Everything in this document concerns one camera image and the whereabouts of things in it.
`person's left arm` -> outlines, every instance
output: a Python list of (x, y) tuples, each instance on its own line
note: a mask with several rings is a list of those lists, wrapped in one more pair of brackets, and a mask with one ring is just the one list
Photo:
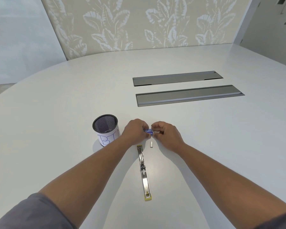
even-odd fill
[(132, 145), (150, 138), (150, 134), (145, 133), (143, 128), (149, 128), (144, 121), (130, 121), (118, 139), (55, 178), (39, 193), (52, 200), (79, 228), (125, 152)]

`hand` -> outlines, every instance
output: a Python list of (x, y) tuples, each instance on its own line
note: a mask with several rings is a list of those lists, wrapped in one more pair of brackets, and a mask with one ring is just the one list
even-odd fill
[(145, 138), (150, 138), (150, 134), (144, 132), (143, 129), (149, 129), (145, 121), (140, 119), (131, 120), (125, 127), (121, 137), (124, 138), (130, 145), (137, 145)]
[(153, 123), (152, 130), (159, 132), (153, 136), (170, 151), (178, 153), (180, 147), (185, 144), (177, 128), (169, 123), (163, 121)]

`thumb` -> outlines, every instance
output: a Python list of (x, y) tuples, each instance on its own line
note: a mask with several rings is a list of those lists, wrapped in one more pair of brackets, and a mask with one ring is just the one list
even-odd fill
[(154, 137), (155, 137), (157, 140), (161, 141), (161, 140), (162, 140), (162, 137), (163, 137), (163, 134), (156, 132), (156, 133), (154, 133)]

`person's left hand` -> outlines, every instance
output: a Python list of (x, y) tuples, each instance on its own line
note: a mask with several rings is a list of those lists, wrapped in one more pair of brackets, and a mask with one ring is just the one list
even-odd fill
[(131, 145), (137, 145), (146, 138), (150, 138), (150, 134), (144, 132), (143, 129), (149, 129), (145, 121), (140, 119), (131, 120), (125, 127), (121, 137)]

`black rim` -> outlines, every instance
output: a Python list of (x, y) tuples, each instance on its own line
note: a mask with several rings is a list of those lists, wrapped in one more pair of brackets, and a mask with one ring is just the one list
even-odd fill
[(96, 131), (96, 130), (95, 130), (95, 127), (94, 127), (95, 122), (96, 122), (99, 118), (104, 117), (104, 116), (112, 116), (112, 117), (114, 117), (114, 119), (115, 119), (115, 121), (116, 121), (116, 126), (118, 125), (118, 118), (116, 118), (116, 116), (111, 115), (111, 114), (101, 115), (101, 116), (99, 116), (98, 118), (96, 118), (96, 119), (94, 120), (94, 122), (92, 123), (92, 128), (93, 128), (94, 131)]

